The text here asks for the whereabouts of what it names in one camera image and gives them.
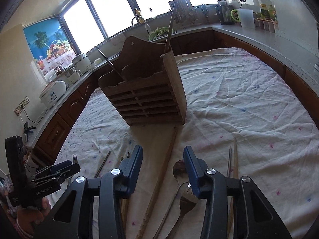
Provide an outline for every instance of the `white rice cooker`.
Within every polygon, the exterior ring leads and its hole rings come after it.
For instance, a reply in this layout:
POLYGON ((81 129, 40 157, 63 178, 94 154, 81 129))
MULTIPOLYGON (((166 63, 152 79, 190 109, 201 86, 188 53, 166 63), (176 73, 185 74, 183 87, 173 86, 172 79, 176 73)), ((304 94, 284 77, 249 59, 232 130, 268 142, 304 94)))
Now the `white rice cooker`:
POLYGON ((85 53, 81 53, 72 60, 72 64, 84 74, 89 71, 88 67, 91 65, 91 61, 85 53))
POLYGON ((55 81, 46 86, 40 94, 41 102, 48 108, 52 108, 66 92, 66 85, 63 81, 55 81))

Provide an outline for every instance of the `electric kettle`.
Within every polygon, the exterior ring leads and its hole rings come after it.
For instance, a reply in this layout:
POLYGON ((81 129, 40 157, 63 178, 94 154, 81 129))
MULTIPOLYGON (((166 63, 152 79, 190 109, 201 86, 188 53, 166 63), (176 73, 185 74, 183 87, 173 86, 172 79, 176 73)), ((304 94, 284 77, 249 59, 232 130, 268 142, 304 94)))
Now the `electric kettle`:
POLYGON ((227 3, 225 1, 218 1, 218 5, 215 8, 221 25, 232 25, 236 23, 235 21, 233 21, 230 9, 228 8, 227 3))

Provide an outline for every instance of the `fork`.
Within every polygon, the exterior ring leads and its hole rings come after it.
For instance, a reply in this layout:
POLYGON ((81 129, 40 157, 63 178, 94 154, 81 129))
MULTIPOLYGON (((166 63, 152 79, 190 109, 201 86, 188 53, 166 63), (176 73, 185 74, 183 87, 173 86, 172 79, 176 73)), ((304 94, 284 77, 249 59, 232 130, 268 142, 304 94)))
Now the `fork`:
POLYGON ((180 199, 180 209, 181 213, 176 221, 175 225, 173 226, 170 233, 167 235, 166 239, 172 239, 178 230, 184 216, 191 211, 197 204, 198 198, 193 194, 193 191, 190 187, 190 183, 188 184, 188 188, 182 193, 180 199))
MULTIPOLYGON (((78 164, 78 157, 77 157, 77 155, 72 155, 72 160, 73 160, 73 163, 74 163, 74 164, 78 164)), ((70 187, 72 177, 73 177, 73 175, 69 178, 69 180, 68 180, 68 185, 67 185, 66 188, 69 188, 69 187, 70 187)))

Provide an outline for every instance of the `kitchen counter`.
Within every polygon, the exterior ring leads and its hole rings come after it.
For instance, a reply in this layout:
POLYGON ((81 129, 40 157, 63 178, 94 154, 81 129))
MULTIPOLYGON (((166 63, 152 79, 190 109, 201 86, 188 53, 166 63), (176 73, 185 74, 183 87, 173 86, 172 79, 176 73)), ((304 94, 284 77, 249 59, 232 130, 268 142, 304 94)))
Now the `kitchen counter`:
MULTIPOLYGON (((230 35, 268 53, 300 76, 301 79, 319 96, 319 71, 314 68, 314 65, 319 63, 319 58, 296 43, 277 36, 275 33, 260 30, 259 28, 256 28, 255 30, 244 29, 240 25, 220 25, 218 23, 177 30, 177 32, 172 35, 172 38, 206 30, 214 30, 230 35)), ((154 40, 154 42, 162 42, 164 40, 166 40, 166 37, 158 38, 154 40)), ((110 60, 114 61, 117 58, 118 55, 110 57, 110 60)), ((104 60, 93 70, 85 73, 77 83, 69 87, 57 104, 45 114, 41 122, 36 126, 36 129, 33 130, 33 133, 29 135, 27 147, 34 148, 44 128, 62 104, 89 76, 92 75, 94 71, 97 71, 105 65, 107 65, 107 62, 104 60)))

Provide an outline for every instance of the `wooden utensil holder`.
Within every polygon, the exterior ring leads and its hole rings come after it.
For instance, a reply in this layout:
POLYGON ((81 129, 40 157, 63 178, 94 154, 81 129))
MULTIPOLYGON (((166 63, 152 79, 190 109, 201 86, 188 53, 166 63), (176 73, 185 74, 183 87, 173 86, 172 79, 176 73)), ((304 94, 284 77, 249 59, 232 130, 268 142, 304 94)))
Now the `wooden utensil holder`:
POLYGON ((172 49, 165 44, 128 37, 116 71, 101 76, 98 85, 130 126, 185 123, 186 96, 172 49))

